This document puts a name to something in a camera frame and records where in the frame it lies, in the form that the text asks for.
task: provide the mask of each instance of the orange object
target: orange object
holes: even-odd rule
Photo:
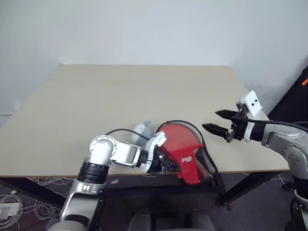
[[[304,82],[302,82],[302,85],[304,86],[304,85],[306,85],[308,83],[308,78],[304,81]]]

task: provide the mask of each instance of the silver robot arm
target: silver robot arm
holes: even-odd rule
[[[231,142],[232,139],[250,142],[261,142],[281,154],[288,162],[290,172],[294,177],[296,190],[294,192],[297,204],[300,207],[304,224],[296,224],[305,227],[308,231],[308,134],[305,128],[292,125],[267,124],[257,122],[261,112],[261,105],[254,91],[245,94],[236,104],[239,111],[220,110],[216,114],[224,119],[232,121],[231,129],[222,128],[215,124],[203,124],[202,126],[212,134],[218,135]]]
[[[78,178],[74,180],[60,214],[60,222],[49,231],[88,231],[99,225],[103,209],[103,190],[111,161],[127,167],[139,167],[142,172],[157,170],[156,147],[167,138],[158,132],[141,147],[123,143],[111,136],[98,136],[90,143],[90,155],[85,158]]]

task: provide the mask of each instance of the gray floor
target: gray floor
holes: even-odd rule
[[[223,174],[226,188],[229,189],[238,181],[243,179],[243,174]],[[110,182],[118,179],[119,183],[110,185]],[[131,178],[129,180],[112,177],[109,179],[109,187],[122,187],[143,184],[159,185],[172,184],[175,181],[173,176],[168,178]],[[125,231],[132,214],[139,208],[150,208],[157,214],[165,212],[167,218],[157,220],[157,228],[177,228],[182,225],[182,219],[189,211],[199,209],[208,214],[216,227],[224,231],[282,231],[287,221],[290,220],[289,204],[292,200],[292,193],[281,189],[282,183],[279,180],[269,180],[250,193],[232,202],[232,211],[225,207],[216,207],[216,194],[189,194],[189,195],[160,195],[108,199],[102,218],[104,231]],[[60,185],[50,186],[53,190],[64,193],[67,188]],[[1,188],[0,195],[8,192],[9,189]],[[25,206],[32,205],[34,199],[23,196]],[[23,215],[19,220],[20,230],[43,231],[47,221],[40,222],[35,214]],[[12,226],[6,231],[16,231],[17,226]]]

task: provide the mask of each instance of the wooden tabletop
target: wooden tabletop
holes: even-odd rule
[[[173,119],[200,129],[221,173],[288,170],[282,156],[258,142],[226,143],[202,128],[230,128],[215,111],[236,110],[246,92],[227,66],[62,65],[0,128],[0,176],[75,176],[94,137],[145,120],[155,131]],[[141,174],[115,164],[109,173]]]

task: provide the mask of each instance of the power strip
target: power strip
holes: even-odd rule
[[[8,210],[8,216],[15,216],[17,212],[19,211],[21,205],[20,203],[4,203],[0,204],[0,214],[2,213],[2,210],[5,208],[9,208]]]

